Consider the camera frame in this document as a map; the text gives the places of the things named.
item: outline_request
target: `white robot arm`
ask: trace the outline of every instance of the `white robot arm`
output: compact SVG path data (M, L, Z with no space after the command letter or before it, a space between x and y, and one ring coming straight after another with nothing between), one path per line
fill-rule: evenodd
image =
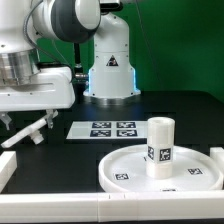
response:
M40 68L36 40L89 40L100 23L99 0L1 0L0 16L0 119L8 127L8 112L47 110L52 127L53 110L74 103L71 70Z

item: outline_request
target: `black table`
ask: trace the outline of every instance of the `black table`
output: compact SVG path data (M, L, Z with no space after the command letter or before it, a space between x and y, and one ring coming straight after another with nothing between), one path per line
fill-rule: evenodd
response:
M176 121L175 145L205 154L209 154L210 147L224 145L224 104L204 92L144 92L140 101L117 107L87 104L77 96L72 108L59 112L52 130L41 129L44 142L35 146L27 137L10 149L17 153L18 168L3 194L101 192L97 170L100 160L116 149L146 143L146 139L66 140L73 121L146 121L155 116L170 117ZM44 112L10 115L14 126L7 132L0 124L0 142L44 116ZM224 223L224 219L182 223Z

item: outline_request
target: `green backdrop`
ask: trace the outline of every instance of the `green backdrop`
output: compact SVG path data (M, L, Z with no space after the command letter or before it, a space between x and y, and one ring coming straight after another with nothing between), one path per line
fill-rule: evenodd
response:
M139 11L142 23L135 4L116 13L130 26L137 87L206 91L224 102L224 0L141 0ZM42 39L39 44L57 54L51 41ZM72 44L57 41L56 45L74 65ZM81 45L81 58L88 72L93 41ZM48 59L41 55L41 60Z

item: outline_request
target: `metal bracket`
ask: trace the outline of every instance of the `metal bracket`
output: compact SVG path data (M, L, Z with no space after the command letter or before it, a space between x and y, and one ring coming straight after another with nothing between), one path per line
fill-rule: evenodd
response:
M45 119L47 121L48 128L52 129L54 126L53 118L58 115L58 112L57 110L52 109L46 110L46 112L47 115L45 116Z
M6 112L0 112L0 119L6 125L6 129L9 131L10 130L9 124L12 121L9 115Z

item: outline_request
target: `cable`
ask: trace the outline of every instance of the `cable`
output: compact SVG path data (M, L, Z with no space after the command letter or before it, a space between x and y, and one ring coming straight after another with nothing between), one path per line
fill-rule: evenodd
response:
M23 23L23 34L24 34L24 38L27 41L28 44L30 44L32 47L36 48L37 50L41 51L42 53L44 53L45 55L47 55L48 57L50 57L51 59L53 59L55 62L60 63L60 61L52 54L48 53L47 51L43 50L42 48L40 48L36 43L33 42L33 40L29 37L28 34L28 23L29 23L29 19L31 17L31 15L33 14L33 12L35 11L35 9L43 2L43 0L40 0L36 5L34 5L34 7L30 10L30 12L28 13L28 15L26 16L24 23Z
M142 30L143 38L144 38L145 43L146 43L147 52L148 52L148 55L149 55L149 57L151 58L151 61L152 61L153 72L154 72L154 74L156 75L156 77L157 77L157 79L159 81L160 88L163 90L164 86L163 86L161 77L159 75L157 62L156 62L155 58L152 55L152 47L150 45L149 40L147 39L147 35L146 35L146 32L145 32L145 27L144 27L143 22L142 22L142 16L141 16L141 12L140 12L140 9L139 9L138 0L134 0L134 1L135 1L136 9L137 9L137 12L138 12L139 23L140 23L140 27L141 27L141 30Z
M68 63L68 61L66 60L66 58L65 58L65 57L63 56L63 54L58 50L58 47L57 47L57 45L56 45L56 43L55 43L55 40L52 40L51 43L52 43L52 46L54 47L54 49L56 50L56 52L61 56L61 58L63 59L63 61L64 61L67 65L69 65L69 63Z

